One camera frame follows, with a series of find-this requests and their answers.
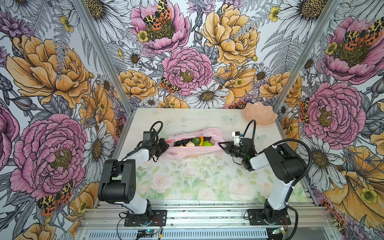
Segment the pink plastic bag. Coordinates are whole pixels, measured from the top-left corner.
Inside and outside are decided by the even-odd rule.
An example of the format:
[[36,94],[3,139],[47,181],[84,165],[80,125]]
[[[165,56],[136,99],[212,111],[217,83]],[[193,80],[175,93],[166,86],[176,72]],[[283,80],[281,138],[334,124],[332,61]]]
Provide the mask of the pink plastic bag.
[[194,158],[221,150],[224,142],[218,129],[205,129],[194,133],[179,134],[166,139],[169,148],[166,156],[174,159]]

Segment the pink flower-shaped bowl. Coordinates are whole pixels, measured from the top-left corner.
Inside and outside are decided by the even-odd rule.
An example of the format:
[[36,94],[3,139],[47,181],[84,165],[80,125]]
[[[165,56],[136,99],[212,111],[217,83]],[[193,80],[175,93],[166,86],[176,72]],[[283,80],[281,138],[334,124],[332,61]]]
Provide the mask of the pink flower-shaped bowl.
[[262,102],[255,104],[247,103],[243,109],[244,117],[248,121],[255,120],[257,125],[271,125],[278,118],[278,115],[273,111],[272,106],[265,106]]

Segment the green fake lime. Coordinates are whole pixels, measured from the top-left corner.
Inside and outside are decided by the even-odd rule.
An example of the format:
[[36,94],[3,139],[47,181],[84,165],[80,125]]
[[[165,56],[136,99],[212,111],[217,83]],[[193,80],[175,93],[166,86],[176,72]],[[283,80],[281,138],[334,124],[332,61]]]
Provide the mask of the green fake lime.
[[200,137],[197,137],[197,138],[193,138],[193,139],[192,139],[192,142],[196,145],[196,147],[199,146],[200,141],[201,141],[201,140],[200,140]]

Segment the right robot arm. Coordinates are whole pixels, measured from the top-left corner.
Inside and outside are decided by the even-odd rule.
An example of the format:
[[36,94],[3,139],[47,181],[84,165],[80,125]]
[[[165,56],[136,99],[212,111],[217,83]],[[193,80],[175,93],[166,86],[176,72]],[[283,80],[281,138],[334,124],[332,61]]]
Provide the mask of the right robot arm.
[[233,141],[221,142],[219,147],[231,157],[240,158],[249,171],[271,167],[275,176],[271,195],[263,209],[249,209],[245,218],[252,226],[290,225],[289,198],[296,184],[307,173],[305,161],[288,145],[290,140],[281,140],[256,152],[251,139],[244,139],[237,146]]

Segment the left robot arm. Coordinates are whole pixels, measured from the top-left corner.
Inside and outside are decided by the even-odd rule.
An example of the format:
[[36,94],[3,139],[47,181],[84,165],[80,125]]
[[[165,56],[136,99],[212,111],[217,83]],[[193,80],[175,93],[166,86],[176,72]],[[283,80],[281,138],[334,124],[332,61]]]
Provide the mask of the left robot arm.
[[136,169],[150,160],[157,160],[168,148],[157,131],[144,132],[143,140],[122,160],[110,159],[104,163],[98,199],[126,208],[127,217],[137,224],[149,224],[153,219],[152,206],[149,200],[136,193]]

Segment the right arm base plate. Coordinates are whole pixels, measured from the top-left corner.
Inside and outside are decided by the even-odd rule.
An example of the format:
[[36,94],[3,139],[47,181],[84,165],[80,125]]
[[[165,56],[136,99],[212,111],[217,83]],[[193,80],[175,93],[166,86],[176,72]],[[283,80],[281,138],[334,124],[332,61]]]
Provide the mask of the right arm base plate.
[[292,224],[287,208],[282,210],[249,209],[246,212],[251,226],[289,226]]

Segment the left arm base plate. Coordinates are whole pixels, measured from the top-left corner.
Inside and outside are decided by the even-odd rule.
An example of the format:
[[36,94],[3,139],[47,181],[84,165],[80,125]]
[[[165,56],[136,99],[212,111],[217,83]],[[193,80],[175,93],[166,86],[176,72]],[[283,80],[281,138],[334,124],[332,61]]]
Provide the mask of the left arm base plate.
[[165,227],[167,222],[167,210],[151,210],[144,214],[127,213],[125,227]]

